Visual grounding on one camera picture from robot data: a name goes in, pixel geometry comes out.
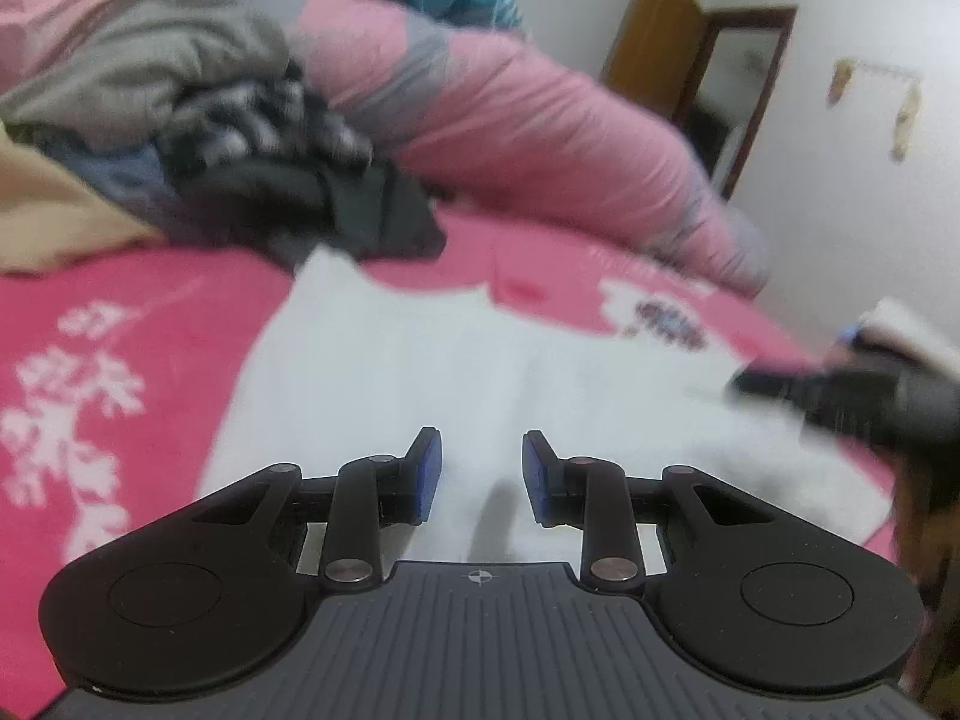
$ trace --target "yellow cloth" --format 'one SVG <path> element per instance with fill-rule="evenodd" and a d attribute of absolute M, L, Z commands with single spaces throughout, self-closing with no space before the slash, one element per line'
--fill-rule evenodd
<path fill-rule="evenodd" d="M 0 124 L 0 274 L 42 274 L 100 251 L 163 240 L 35 148 L 13 143 Z"/>

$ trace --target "white cloth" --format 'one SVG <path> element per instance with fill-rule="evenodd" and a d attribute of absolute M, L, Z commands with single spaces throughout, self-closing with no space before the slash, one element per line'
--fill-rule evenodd
<path fill-rule="evenodd" d="M 399 292 L 318 250 L 244 365 L 199 493 L 281 461 L 325 476 L 355 458 L 402 455 L 431 425 L 443 475 L 429 522 L 402 533 L 410 541 L 398 553 L 577 566 L 580 533 L 536 525 L 523 488 L 521 438 L 540 429 L 561 457 L 652 478 L 692 464 L 865 541 L 887 500 L 830 440 L 801 440 L 798 422 L 728 403 L 738 365 L 713 339 L 689 352 L 525 319 L 484 290 Z"/>

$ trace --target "metal screw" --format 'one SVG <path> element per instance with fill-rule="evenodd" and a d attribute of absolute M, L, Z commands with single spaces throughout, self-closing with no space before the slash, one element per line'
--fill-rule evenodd
<path fill-rule="evenodd" d="M 357 581 L 370 579 L 373 576 L 373 566 L 366 560 L 357 557 L 341 557 L 331 562 L 323 572 L 326 577 L 341 584 L 355 584 Z"/>
<path fill-rule="evenodd" d="M 594 560 L 590 573 L 603 581 L 627 581 L 637 576 L 637 564 L 625 557 L 602 557 Z"/>

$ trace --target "door frame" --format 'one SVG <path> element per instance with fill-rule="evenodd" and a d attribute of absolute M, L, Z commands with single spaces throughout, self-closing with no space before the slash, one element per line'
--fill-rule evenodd
<path fill-rule="evenodd" d="M 747 129 L 743 136 L 743 142 L 740 144 L 739 151 L 736 153 L 736 159 L 733 160 L 730 174 L 723 184 L 720 191 L 721 196 L 730 199 L 733 195 L 733 188 L 743 172 L 743 166 L 750 156 L 750 149 L 757 138 L 757 130 L 760 129 L 760 122 L 763 121 L 763 115 L 767 111 L 767 103 L 770 103 L 770 95 L 776 85 L 776 77 L 781 69 L 781 60 L 784 58 L 784 51 L 787 43 L 790 42 L 790 33 L 793 31 L 793 22 L 797 15 L 795 7 L 779 8 L 750 8 L 742 10 L 714 10 L 707 13 L 707 34 L 700 44 L 697 57 L 693 60 L 693 67 L 683 83 L 683 93 L 680 94 L 680 102 L 673 115 L 673 124 L 683 124 L 693 109 L 693 104 L 697 98 L 697 90 L 700 88 L 700 82 L 707 74 L 707 65 L 710 57 L 713 55 L 713 49 L 716 46 L 717 37 L 722 29 L 762 29 L 774 28 L 781 30 L 781 36 L 774 49 L 773 60 L 770 62 L 770 69 L 767 71 L 766 80 L 763 82 L 763 89 L 760 91 L 760 98 L 757 100 L 757 106 L 754 108 L 750 119 L 747 121 Z"/>

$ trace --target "doorway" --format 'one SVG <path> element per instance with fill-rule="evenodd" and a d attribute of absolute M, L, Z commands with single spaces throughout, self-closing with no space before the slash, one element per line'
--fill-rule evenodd
<path fill-rule="evenodd" d="M 790 39 L 795 8 L 704 13 L 696 0 L 634 0 L 603 81 L 673 122 L 729 199 Z"/>

